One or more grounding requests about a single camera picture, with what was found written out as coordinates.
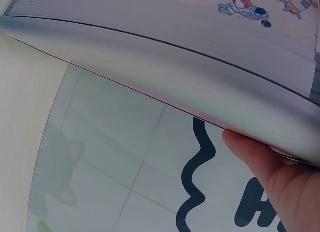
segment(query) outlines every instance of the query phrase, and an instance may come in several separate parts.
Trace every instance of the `cartoon astronaut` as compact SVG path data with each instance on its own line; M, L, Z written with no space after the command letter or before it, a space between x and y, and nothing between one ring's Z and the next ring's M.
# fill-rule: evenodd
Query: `cartoon astronaut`
M301 19L300 13L304 10L308 9L310 6L314 8L318 8L318 4L313 2L312 0L278 0L284 3L284 11L291 12L292 14L296 14L296 16Z
M250 0L232 0L232 3L219 4L219 11L224 14L232 15L239 13L250 20L261 20L264 27L271 27L271 22L268 21L269 13L266 9L257 7Z

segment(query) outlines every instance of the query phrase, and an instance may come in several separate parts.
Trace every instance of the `cartoon rocket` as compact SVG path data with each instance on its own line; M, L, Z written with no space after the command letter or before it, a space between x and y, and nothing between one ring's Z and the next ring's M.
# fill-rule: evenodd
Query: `cartoon rocket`
M314 8L318 8L318 4L313 2L312 0L278 0L284 3L285 8L284 11L291 12L292 14L296 14L296 16L301 19L300 13L313 6Z

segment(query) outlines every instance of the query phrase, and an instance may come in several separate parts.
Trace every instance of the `finger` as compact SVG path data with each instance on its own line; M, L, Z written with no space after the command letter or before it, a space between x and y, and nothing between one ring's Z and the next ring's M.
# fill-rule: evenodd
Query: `finger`
M222 136L228 148L247 164L264 188L278 169L288 166L263 143L231 130L225 130Z

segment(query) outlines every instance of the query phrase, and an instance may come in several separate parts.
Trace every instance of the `cat illustration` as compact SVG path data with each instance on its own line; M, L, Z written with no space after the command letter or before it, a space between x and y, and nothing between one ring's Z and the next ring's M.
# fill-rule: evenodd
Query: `cat illustration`
M42 138L33 175L29 207L42 220L48 216L45 195L66 206L76 206L71 188L74 168L85 151L82 141L67 140L62 132L48 123Z

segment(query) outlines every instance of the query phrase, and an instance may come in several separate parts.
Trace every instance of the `black wavy line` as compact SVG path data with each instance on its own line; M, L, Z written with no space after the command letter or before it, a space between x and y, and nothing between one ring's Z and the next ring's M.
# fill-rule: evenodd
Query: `black wavy line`
M186 222L187 214L206 200L206 196L193 183L192 176L199 166L213 159L216 154L216 148L207 134L205 122L194 118L193 131L200 144L200 151L189 160L181 174L182 184L190 198L183 203L175 218L179 232L191 232Z

